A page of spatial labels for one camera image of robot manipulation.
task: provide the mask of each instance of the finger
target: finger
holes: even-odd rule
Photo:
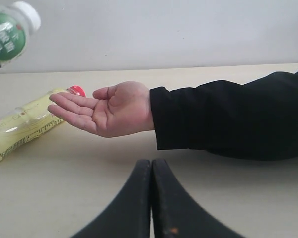
[[[96,123],[92,121],[91,117],[69,112],[57,105],[50,105],[48,110],[50,113],[54,114],[58,118],[63,119],[68,124],[77,127],[78,129],[85,130],[93,134],[97,133]]]
[[[117,90],[117,85],[112,87],[101,88],[93,92],[93,97],[99,100],[110,99],[114,96]]]
[[[97,103],[97,100],[93,98],[86,98],[79,95],[74,95],[72,93],[58,93],[58,95],[61,95],[68,100],[71,100],[72,102],[76,103],[81,107],[95,108]]]
[[[88,115],[90,117],[93,115],[94,109],[89,107],[81,107],[61,94],[51,95],[50,99],[52,102],[56,103],[58,106],[64,108],[67,111],[70,111],[79,115]]]

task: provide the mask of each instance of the yellow bottle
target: yellow bottle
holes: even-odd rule
[[[49,113],[47,107],[52,104],[52,94],[69,92],[86,97],[79,86],[54,89],[43,97],[14,109],[0,118],[0,161],[21,145],[43,135],[63,120]]]

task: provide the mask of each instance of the beige table surface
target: beige table surface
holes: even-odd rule
[[[253,81],[298,64],[0,75],[0,116],[52,88],[127,80],[150,88]],[[298,238],[298,158],[242,161],[202,151],[157,151],[153,132],[104,139],[62,124],[0,163],[0,238],[68,238],[116,196],[136,160],[165,158],[193,198],[250,238]]]

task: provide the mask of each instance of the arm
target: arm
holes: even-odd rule
[[[298,72],[239,85],[150,91],[157,148],[197,149],[244,158],[298,156]]]

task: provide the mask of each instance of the plastic bottle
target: plastic bottle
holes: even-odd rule
[[[47,110],[52,104],[50,95],[59,92],[86,97],[84,90],[79,86],[72,86],[67,90],[53,89],[43,97],[15,108],[0,118],[0,161],[21,145],[40,137],[63,122]]]
[[[0,6],[0,68],[24,52],[40,26],[40,16],[31,5],[18,1]]]

